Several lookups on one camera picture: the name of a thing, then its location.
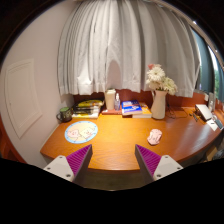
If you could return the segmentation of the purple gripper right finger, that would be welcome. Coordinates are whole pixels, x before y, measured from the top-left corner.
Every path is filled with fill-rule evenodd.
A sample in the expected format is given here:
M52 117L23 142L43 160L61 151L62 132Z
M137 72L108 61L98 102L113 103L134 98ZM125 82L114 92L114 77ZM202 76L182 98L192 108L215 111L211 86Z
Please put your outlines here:
M169 155L160 156L138 144L135 145L135 156L146 184L182 169L182 166Z

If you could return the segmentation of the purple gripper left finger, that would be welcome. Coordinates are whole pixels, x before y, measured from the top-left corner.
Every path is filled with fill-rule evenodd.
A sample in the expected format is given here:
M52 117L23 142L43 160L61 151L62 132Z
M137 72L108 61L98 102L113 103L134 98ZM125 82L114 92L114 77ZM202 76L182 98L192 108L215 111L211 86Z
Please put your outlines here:
M59 155L45 168L56 176L81 185L92 157L92 145L87 145L68 156Z

